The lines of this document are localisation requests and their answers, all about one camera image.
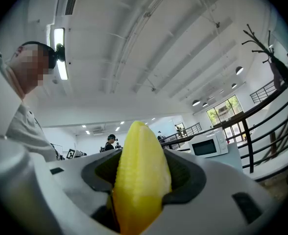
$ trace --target yellow corn cob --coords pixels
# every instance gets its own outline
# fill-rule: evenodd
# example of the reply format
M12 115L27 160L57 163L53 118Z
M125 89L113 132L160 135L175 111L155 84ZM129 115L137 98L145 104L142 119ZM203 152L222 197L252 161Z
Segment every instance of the yellow corn cob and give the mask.
M171 191L164 152L148 126L134 122L126 136L117 169L113 200L123 235L137 235L162 211Z

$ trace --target white microwave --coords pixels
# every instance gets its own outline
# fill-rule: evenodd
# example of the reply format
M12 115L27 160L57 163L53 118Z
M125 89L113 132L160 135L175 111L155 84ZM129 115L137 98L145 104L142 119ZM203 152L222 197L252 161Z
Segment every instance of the white microwave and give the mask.
M191 153L203 158L219 156L228 153L223 129L218 128L210 132L195 136L189 141Z

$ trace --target window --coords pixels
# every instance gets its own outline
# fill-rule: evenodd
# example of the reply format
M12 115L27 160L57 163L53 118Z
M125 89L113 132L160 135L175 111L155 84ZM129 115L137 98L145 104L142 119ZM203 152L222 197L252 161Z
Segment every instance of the window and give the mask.
M238 101L238 98L236 95L234 95L223 103L208 110L207 115L214 126L242 111L243 109Z

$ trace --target rectangular light fixture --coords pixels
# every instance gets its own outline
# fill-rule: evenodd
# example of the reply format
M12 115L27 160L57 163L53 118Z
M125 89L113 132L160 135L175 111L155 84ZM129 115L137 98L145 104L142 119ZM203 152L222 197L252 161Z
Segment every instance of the rectangular light fixture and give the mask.
M54 30L55 49L57 48L57 44L62 44L63 46L65 45L64 39L65 39L65 30L63 28L55 29ZM57 66L58 66L58 71L59 71L61 80L67 80L68 74L67 74L67 68L66 68L65 62L61 62L58 60Z

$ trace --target floor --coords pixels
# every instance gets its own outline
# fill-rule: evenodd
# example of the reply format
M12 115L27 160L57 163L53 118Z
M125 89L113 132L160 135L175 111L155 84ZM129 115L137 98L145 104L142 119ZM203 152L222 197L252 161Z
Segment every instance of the floor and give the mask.
M288 175L288 169L278 175L259 182L271 196L273 196L278 201L283 201L288 195L288 185L286 182L286 177Z

